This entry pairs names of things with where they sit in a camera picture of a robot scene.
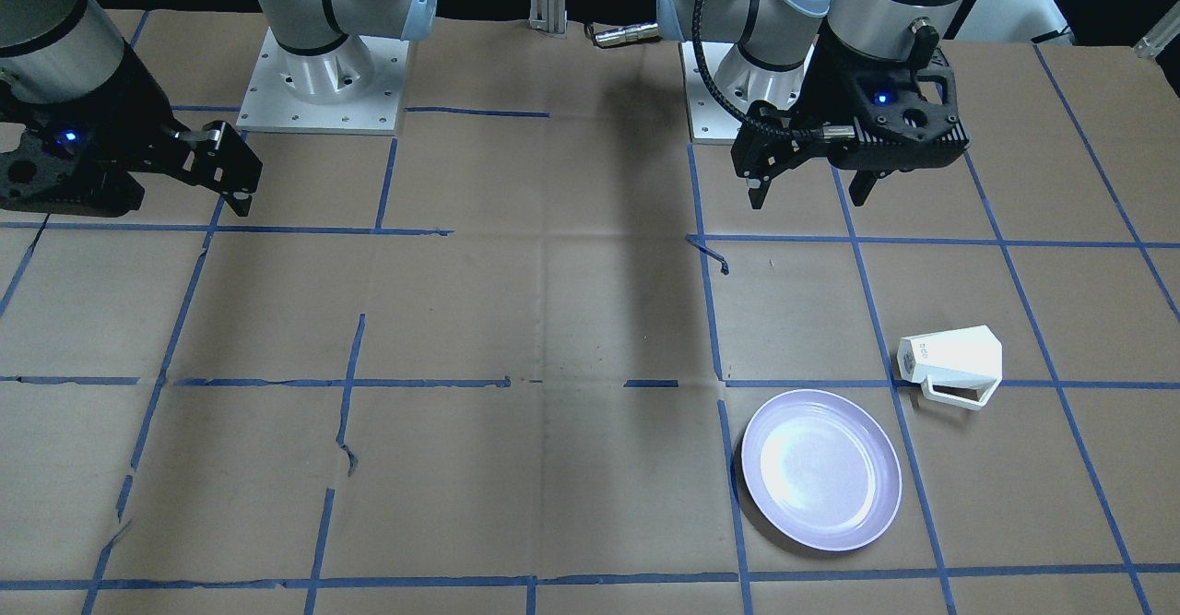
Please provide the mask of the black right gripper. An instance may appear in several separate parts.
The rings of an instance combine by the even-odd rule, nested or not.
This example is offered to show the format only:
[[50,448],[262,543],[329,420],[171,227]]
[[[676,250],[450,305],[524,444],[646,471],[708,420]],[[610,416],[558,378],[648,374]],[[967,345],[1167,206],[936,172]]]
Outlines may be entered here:
[[145,190],[135,172],[148,172],[211,190],[244,220],[263,169],[228,122],[189,129],[173,118],[135,51],[74,100],[34,105],[4,80],[4,123],[24,127],[1,161],[1,207],[8,211],[118,220],[140,209]]

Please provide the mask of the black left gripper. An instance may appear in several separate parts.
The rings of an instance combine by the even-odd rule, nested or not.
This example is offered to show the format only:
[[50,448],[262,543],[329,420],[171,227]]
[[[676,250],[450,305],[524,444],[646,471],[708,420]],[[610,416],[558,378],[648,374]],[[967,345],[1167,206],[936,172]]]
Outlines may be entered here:
[[902,30],[902,59],[878,60],[821,24],[800,98],[792,107],[752,102],[732,145],[735,175],[747,181],[753,210],[772,181],[824,158],[856,171],[850,199],[864,207],[881,174],[948,166],[971,145],[955,74],[933,22]]

